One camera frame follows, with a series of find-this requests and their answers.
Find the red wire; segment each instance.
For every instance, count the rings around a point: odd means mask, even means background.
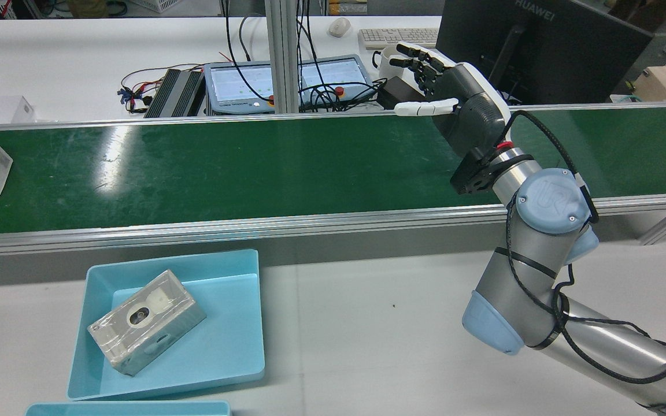
[[[12,0],[8,0],[7,3],[5,4],[5,8],[2,9],[2,17],[7,16],[7,12],[9,11],[9,7],[12,5]]]

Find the plastic bin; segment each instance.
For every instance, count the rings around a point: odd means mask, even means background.
[[[166,269],[207,318],[136,376],[109,365],[87,326]],[[254,381],[264,376],[258,253],[238,250],[93,266],[67,389],[70,400],[138,399]]]
[[[35,403],[24,416],[231,416],[224,400]]]

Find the white table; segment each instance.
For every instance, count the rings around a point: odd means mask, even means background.
[[[666,340],[666,242],[640,247],[613,231],[623,222],[604,223],[606,242],[577,262],[578,284],[566,292]],[[501,231],[492,224],[72,252],[50,263],[48,277],[83,278],[73,271],[88,255],[109,263],[257,247],[267,375],[183,396],[228,400],[240,416],[650,414],[538,352],[508,357],[462,328]],[[79,280],[0,287],[0,416],[66,401],[83,289]]]
[[[344,37],[327,34],[335,17],[312,17],[312,38],[321,57],[358,53],[372,77],[372,51],[359,46],[362,27],[438,27],[439,17],[351,16]],[[231,18],[235,58],[243,60],[238,42],[240,18]],[[254,60],[269,59],[265,18],[249,18],[243,40]],[[312,58],[306,40],[303,59]],[[23,95],[40,121],[125,120],[132,116],[120,104],[120,81],[137,69],[182,63],[225,61],[230,56],[223,18],[120,18],[98,20],[0,21],[0,95]],[[132,86],[153,81],[165,69],[128,79]]]

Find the computer monitor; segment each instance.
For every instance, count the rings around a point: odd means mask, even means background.
[[[574,0],[449,0],[436,49],[524,105],[606,102],[652,34]]]

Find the aluminum rail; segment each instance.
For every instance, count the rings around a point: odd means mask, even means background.
[[[597,198],[602,215],[666,210],[666,195]],[[491,224],[505,221],[503,205],[479,205],[422,210],[372,211],[251,218],[193,223],[69,229],[0,234],[0,255],[141,247],[177,243],[229,242],[342,232],[384,231],[417,227]]]

